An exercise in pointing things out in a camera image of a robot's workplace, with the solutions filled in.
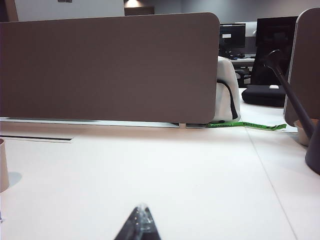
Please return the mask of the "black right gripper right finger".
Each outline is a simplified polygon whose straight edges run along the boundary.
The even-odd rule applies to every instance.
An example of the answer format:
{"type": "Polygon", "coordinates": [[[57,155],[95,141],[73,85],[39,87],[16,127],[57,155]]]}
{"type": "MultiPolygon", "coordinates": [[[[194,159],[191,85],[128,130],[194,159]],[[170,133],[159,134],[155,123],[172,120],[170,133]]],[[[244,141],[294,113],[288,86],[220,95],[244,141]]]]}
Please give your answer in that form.
{"type": "Polygon", "coordinates": [[[141,239],[142,240],[160,240],[161,237],[149,207],[146,204],[142,204],[140,207],[141,207],[140,231],[142,233],[141,239]]]}

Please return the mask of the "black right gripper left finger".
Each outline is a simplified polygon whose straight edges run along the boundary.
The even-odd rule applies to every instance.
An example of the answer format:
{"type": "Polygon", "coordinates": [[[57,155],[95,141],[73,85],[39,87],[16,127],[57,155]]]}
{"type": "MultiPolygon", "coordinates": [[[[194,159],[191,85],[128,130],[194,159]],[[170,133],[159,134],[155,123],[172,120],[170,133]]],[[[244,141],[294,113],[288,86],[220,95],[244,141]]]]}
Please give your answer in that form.
{"type": "Polygon", "coordinates": [[[115,240],[141,240],[143,235],[142,220],[140,208],[135,207],[116,235],[115,240]]]}

